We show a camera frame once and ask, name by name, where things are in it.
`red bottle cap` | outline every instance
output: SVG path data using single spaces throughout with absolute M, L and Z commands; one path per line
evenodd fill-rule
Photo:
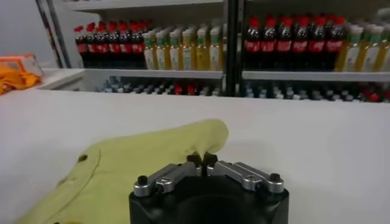
M 292 23 L 293 23 L 293 22 L 292 22 L 292 19 L 291 19 L 291 18 L 285 18 L 285 19 L 283 20 L 283 24 L 284 24 L 285 26 L 291 26 Z
M 257 18 L 252 18 L 249 21 L 249 26 L 260 27 L 260 22 Z
M 326 22 L 327 22 L 327 20 L 325 19 L 325 17 L 319 17 L 316 20 L 317 26 L 324 26 Z
M 345 22 L 344 17 L 342 17 L 342 16 L 337 16 L 337 17 L 336 17 L 335 23 L 336 23 L 337 25 L 343 25 L 344 22 Z
M 376 93 L 373 93 L 373 94 L 370 95 L 369 100 L 371 102 L 378 102 L 379 101 L 379 95 L 376 94 Z
M 303 17 L 303 18 L 299 21 L 299 25 L 300 25 L 300 26 L 307 26 L 307 24 L 309 24 L 309 18 L 308 18 L 308 17 Z
M 276 25 L 276 21 L 274 18 L 267 19 L 266 26 L 268 27 L 274 27 Z

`dark soda bottle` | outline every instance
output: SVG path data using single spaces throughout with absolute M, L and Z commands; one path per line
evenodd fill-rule
M 260 68 L 260 38 L 260 22 L 258 18 L 252 16 L 249 19 L 249 28 L 244 42 L 244 67 L 246 69 Z
M 346 38 L 344 30 L 344 18 L 337 16 L 335 24 L 331 28 L 329 39 L 325 44 L 325 69 L 332 71 L 335 68 L 336 60 L 342 47 L 342 42 Z
M 275 46 L 276 46 L 276 30 L 275 19 L 269 17 L 266 21 L 266 26 L 263 31 L 261 41 L 261 68 L 275 68 Z
M 310 33 L 309 67 L 314 71 L 324 69 L 325 22 L 324 17 L 319 17 Z
M 111 53 L 111 67 L 118 68 L 120 67 L 120 61 L 121 61 L 121 47 L 119 42 L 119 32 L 117 30 L 117 24 L 116 22 L 110 22 L 110 25 L 108 26 L 108 48 L 110 48 Z
M 121 48 L 120 67 L 129 68 L 132 62 L 131 33 L 124 21 L 119 22 L 119 46 Z
M 291 69 L 291 18 L 285 18 L 280 25 L 280 33 L 278 35 L 276 47 L 276 67 L 279 70 Z
M 77 51 L 79 51 L 79 54 L 83 60 L 84 68 L 89 68 L 90 67 L 90 59 L 89 59 L 89 51 L 87 47 L 87 39 L 84 34 L 84 28 L 82 26 L 78 26 L 74 28 L 74 33 L 76 34 L 76 46 L 77 46 Z
M 145 68 L 144 59 L 144 38 L 142 36 L 141 26 L 137 23 L 130 25 L 132 30 L 131 43 L 132 43 L 132 59 L 133 67 L 138 69 Z
M 105 23 L 100 23 L 97 28 L 96 44 L 98 48 L 98 62 L 100 68 L 110 66 L 110 49 L 108 47 L 108 32 Z
M 307 68 L 307 46 L 308 46 L 308 18 L 303 17 L 299 21 L 299 28 L 294 35 L 294 41 L 292 42 L 292 60 L 293 68 L 301 71 Z

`white shelf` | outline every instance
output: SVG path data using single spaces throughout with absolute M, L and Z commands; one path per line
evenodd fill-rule
M 243 79 L 390 82 L 390 72 L 271 72 L 243 71 Z
M 86 69 L 88 75 L 109 75 L 122 77 L 153 77 L 180 79 L 221 79 L 222 71 L 173 71 L 173 70 L 131 70 L 131 69 Z
M 126 9 L 163 5 L 184 5 L 222 2 L 222 0 L 90 0 L 65 2 L 64 5 L 73 11 L 94 12 L 97 10 Z

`yellow-green towel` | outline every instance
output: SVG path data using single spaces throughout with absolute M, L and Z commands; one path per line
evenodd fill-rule
M 215 153 L 227 135 L 225 123 L 210 119 L 101 141 L 86 149 L 58 188 L 18 223 L 128 224 L 128 196 L 138 176 L 183 163 L 194 152 Z

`bottle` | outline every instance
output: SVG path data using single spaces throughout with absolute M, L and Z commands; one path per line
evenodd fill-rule
M 119 47 L 121 48 L 120 68 L 130 68 L 132 65 L 132 44 L 131 33 L 127 29 L 127 24 L 123 21 L 119 22 Z
M 375 61 L 374 71 L 390 71 L 390 24 L 385 24 L 380 50 Z
M 143 69 L 145 68 L 145 60 L 144 60 L 144 40 L 142 37 L 141 27 L 137 23 L 132 23 L 130 25 L 132 36 L 131 36 L 131 44 L 132 44 L 132 66 L 134 68 Z
M 349 40 L 343 45 L 336 64 L 336 72 L 355 71 L 356 60 L 360 51 L 360 38 L 363 28 L 352 25 L 349 33 Z
M 172 70 L 183 70 L 183 52 L 179 44 L 180 31 L 173 31 L 169 34 L 171 38 L 171 48 L 169 55 L 171 58 Z
M 110 49 L 108 48 L 108 32 L 105 26 L 101 24 L 97 28 L 96 44 L 98 48 L 98 66 L 100 68 L 107 68 L 110 64 Z
M 183 31 L 183 69 L 184 70 L 195 70 L 196 69 L 196 60 L 195 60 L 195 49 L 191 45 L 191 31 Z
M 220 28 L 215 27 L 210 31 L 211 45 L 210 45 L 210 70 L 222 70 L 222 45 L 219 40 Z
M 261 42 L 261 68 L 274 69 L 275 68 L 275 46 L 276 46 L 276 30 L 275 19 L 269 17 L 266 21 L 266 26 L 262 34 Z
M 292 43 L 292 58 L 293 67 L 295 70 L 301 71 L 307 68 L 307 46 L 308 46 L 308 32 L 307 32 L 308 18 L 304 17 L 299 21 L 299 28 L 295 33 L 294 41 Z
M 157 37 L 157 61 L 159 70 L 167 70 L 167 58 L 165 57 L 165 40 L 164 40 L 164 32 L 160 31 L 156 34 Z
M 117 31 L 117 24 L 116 22 L 110 22 L 108 26 L 108 48 L 110 49 L 111 53 L 111 67 L 118 68 L 120 67 L 120 61 L 121 61 L 121 47 L 119 45 L 119 32 Z
M 324 46 L 325 46 L 325 26 L 326 19 L 318 17 L 310 33 L 309 41 L 309 67 L 312 71 L 324 69 Z
M 360 50 L 356 61 L 356 71 L 371 72 L 374 70 L 374 64 L 380 50 L 379 42 L 382 32 L 383 26 L 375 26 L 371 29 L 370 41 L 365 48 Z
M 251 17 L 244 42 L 244 67 L 246 69 L 260 68 L 260 33 L 259 20 L 256 17 Z
M 206 43 L 206 30 L 199 29 L 197 31 L 197 48 L 196 48 L 196 63 L 197 70 L 209 70 L 208 63 L 210 61 L 209 50 Z
M 84 64 L 84 68 L 90 67 L 90 53 L 88 51 L 87 47 L 87 38 L 83 32 L 84 28 L 82 26 L 78 26 L 74 28 L 74 33 L 76 35 L 76 46 L 77 51 L 79 51 L 79 54 L 81 56 L 81 59 Z
M 340 53 L 345 36 L 346 33 L 344 30 L 344 18 L 342 16 L 337 16 L 335 19 L 335 24 L 329 33 L 329 39 L 327 39 L 325 45 L 326 70 L 333 71 L 335 69 L 336 60 Z
M 149 32 L 144 33 L 143 38 L 144 38 L 144 45 L 145 45 L 144 56 L 145 56 L 146 68 L 148 70 L 157 69 L 158 66 L 156 66 L 156 64 L 158 61 L 155 60 L 154 57 L 154 55 L 156 54 L 156 49 L 152 44 L 151 33 Z
M 277 38 L 276 46 L 276 68 L 279 70 L 291 69 L 291 18 L 285 18 L 280 25 L 280 32 Z

